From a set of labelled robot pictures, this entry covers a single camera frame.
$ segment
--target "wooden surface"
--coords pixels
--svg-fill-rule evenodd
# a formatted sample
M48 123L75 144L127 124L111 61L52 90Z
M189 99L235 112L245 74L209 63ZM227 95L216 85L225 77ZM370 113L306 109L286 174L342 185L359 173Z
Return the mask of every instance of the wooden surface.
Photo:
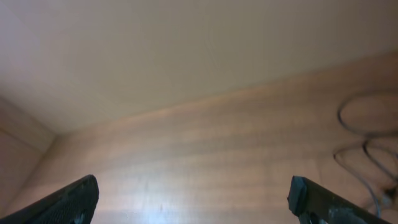
M362 205L368 192L331 156L361 139L336 109L351 93L395 86L389 54L77 131L56 141L8 212L86 174L99 183L93 223L298 223L286 200L293 175ZM347 160L391 184L361 156Z
M0 131L0 215L40 161L42 154Z
M2 98L0 98L0 130L39 152L47 151L55 138L55 133Z

